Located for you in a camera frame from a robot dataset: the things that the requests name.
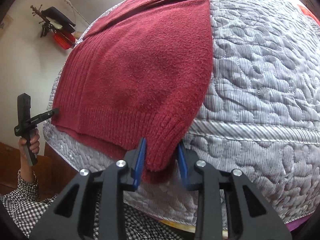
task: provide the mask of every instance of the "hand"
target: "hand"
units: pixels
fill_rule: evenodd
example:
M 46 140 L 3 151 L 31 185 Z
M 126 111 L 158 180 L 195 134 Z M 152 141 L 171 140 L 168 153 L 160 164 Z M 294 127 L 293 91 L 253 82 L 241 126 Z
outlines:
M 35 136 L 33 136 L 30 140 L 30 150 L 36 155 L 39 153 L 39 146 L 40 146 L 40 142 L 39 142 L 39 131 L 38 129 L 35 129 Z M 26 153 L 24 151 L 24 145 L 27 143 L 27 140 L 25 138 L 20 138 L 18 144 L 19 144 L 19 150 L 20 150 L 20 154 L 21 154 L 21 158 L 23 159 L 27 159 Z
M 35 136 L 33 136 L 30 140 L 30 150 L 36 155 L 39 153 L 39 131 L 38 129 L 35 129 Z M 20 155 L 21 155 L 21 169 L 20 169 L 20 177 L 28 182 L 28 183 L 33 183 L 35 180 L 35 177 L 33 175 L 32 167 L 28 165 L 27 162 L 27 156 L 24 151 L 24 145 L 27 143 L 27 140 L 25 138 L 20 138 L 18 144 L 19 144 L 19 150 L 20 150 Z

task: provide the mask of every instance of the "pink fabric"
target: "pink fabric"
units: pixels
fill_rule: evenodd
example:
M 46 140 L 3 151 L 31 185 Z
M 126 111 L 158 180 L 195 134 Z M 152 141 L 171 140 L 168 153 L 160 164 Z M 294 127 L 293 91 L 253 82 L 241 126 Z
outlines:
M 306 222 L 310 217 L 311 217 L 311 215 L 307 215 L 303 218 L 297 219 L 295 221 L 292 221 L 292 222 L 286 224 L 286 226 L 289 229 L 289 231 L 295 230 L 296 228 L 298 228 L 298 226 L 300 226 L 304 222 Z
M 311 18 L 313 18 L 316 21 L 316 23 L 320 26 L 320 21 L 317 19 L 317 17 L 312 12 L 310 12 L 310 10 L 308 8 L 305 8 L 299 4 L 298 4 L 298 6 L 304 15 L 307 15 L 307 16 L 310 16 Z
M 142 180 L 166 182 L 212 73 L 209 0 L 126 0 L 70 53 L 52 124 L 114 159 L 147 140 Z

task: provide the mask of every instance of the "person's arm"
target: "person's arm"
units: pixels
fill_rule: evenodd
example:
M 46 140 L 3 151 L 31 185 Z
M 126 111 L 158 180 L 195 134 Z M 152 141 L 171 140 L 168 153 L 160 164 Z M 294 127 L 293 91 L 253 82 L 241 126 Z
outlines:
M 39 148 L 39 131 L 36 129 L 36 134 L 31 138 L 30 140 L 30 150 L 36 155 L 38 154 L 40 148 Z M 33 183 L 35 180 L 35 177 L 33 175 L 32 167 L 28 165 L 26 153 L 24 151 L 23 146 L 27 143 L 27 140 L 24 138 L 20 138 L 18 144 L 19 144 L 19 150 L 21 154 L 21 170 L 20 170 L 20 177 L 27 183 Z
M 34 154 L 39 152 L 39 131 L 35 130 L 35 136 L 31 139 L 30 149 Z M 26 153 L 23 146 L 26 144 L 26 140 L 20 138 L 19 150 L 21 154 L 21 169 L 18 172 L 18 187 L 16 190 L 10 192 L 7 195 L 0 196 L 2 202 L 7 204 L 20 203 L 21 201 L 37 201 L 39 198 L 38 181 L 33 173 L 32 167 L 27 163 Z

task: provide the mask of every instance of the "gray quilted blanket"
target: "gray quilted blanket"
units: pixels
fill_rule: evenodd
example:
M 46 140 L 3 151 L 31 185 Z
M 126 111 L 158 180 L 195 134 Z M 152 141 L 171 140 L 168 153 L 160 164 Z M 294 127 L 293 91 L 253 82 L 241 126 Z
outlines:
M 288 0 L 211 0 L 210 14 L 212 78 L 184 142 L 217 169 L 241 169 L 284 222 L 308 215 L 320 202 L 320 27 Z M 112 162 L 50 120 L 44 135 L 77 170 Z M 177 170 L 125 201 L 159 218 L 196 222 L 197 195 L 182 189 Z M 223 194 L 221 202 L 226 226 Z

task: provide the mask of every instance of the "sweater ribbed hem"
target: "sweater ribbed hem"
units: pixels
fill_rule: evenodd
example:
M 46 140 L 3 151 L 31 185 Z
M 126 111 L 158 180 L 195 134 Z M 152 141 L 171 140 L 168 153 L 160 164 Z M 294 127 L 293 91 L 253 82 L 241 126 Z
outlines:
M 94 138 L 89 135 L 79 134 L 71 129 L 68 129 L 59 125 L 57 125 L 56 128 L 61 132 L 67 133 L 72 138 L 83 143 L 84 145 L 87 145 L 95 150 L 98 150 L 106 154 L 108 157 L 112 158 L 114 161 L 123 159 L 125 153 L 127 152 L 127 150 L 113 143 L 110 143 L 98 138 Z M 168 163 L 168 166 L 162 171 L 157 171 L 157 172 L 149 171 L 146 168 L 146 166 L 144 166 L 143 173 L 141 175 L 142 181 L 146 183 L 152 183 L 152 184 L 167 182 L 171 178 L 171 175 L 174 171 L 175 163 L 176 163 L 175 156 L 172 155 L 171 160 Z
M 60 105 L 59 116 L 52 118 L 52 124 L 59 127 L 113 143 L 125 150 L 135 149 L 140 138 L 145 137 L 145 166 L 149 171 L 166 169 L 175 147 L 188 128 L 182 120 L 167 115 L 82 106 L 76 110 L 69 109 L 66 102 Z M 100 150 L 110 156 L 109 152 Z

